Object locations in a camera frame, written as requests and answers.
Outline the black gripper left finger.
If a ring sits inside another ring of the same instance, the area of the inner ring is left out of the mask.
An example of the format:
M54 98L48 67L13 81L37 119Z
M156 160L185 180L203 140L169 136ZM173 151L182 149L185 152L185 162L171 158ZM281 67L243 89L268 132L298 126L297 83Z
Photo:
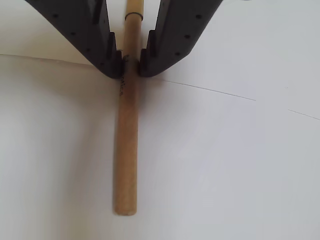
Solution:
M112 79L123 74L105 0L29 0L93 66Z

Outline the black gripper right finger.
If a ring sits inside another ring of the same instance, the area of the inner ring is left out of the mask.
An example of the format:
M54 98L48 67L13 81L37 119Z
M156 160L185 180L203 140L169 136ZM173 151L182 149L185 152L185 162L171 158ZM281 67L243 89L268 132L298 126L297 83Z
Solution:
M162 0L154 30L140 53L141 77L154 77L186 57L222 0Z

